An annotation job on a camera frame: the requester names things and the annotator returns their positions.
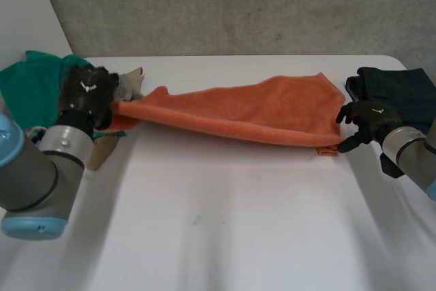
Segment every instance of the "concrete wall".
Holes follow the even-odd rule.
[[[51,0],[82,56],[383,54],[436,66],[435,0]]]

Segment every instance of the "folded dark clothing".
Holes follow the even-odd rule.
[[[359,76],[347,79],[351,98],[373,100],[392,106],[403,122],[427,134],[436,117],[436,87],[422,68],[382,71],[362,67]]]

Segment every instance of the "orange towel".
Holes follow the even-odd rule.
[[[344,101],[323,73],[180,95],[158,87],[141,100],[112,104],[110,130],[146,120],[217,136],[315,147],[320,155],[333,156],[343,140],[334,120]]]

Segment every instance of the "table surface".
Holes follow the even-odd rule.
[[[404,68],[386,56],[88,60],[143,67],[145,94],[318,72],[345,93],[361,66]],[[143,123],[85,172],[59,240],[0,236],[0,290],[434,290],[436,205],[383,175],[379,154],[320,157]]]

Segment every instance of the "teal fabric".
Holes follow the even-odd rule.
[[[39,51],[27,51],[26,59],[0,72],[0,91],[15,122],[22,128],[50,127],[57,119],[57,98],[65,73],[90,65],[82,57],[62,59]]]

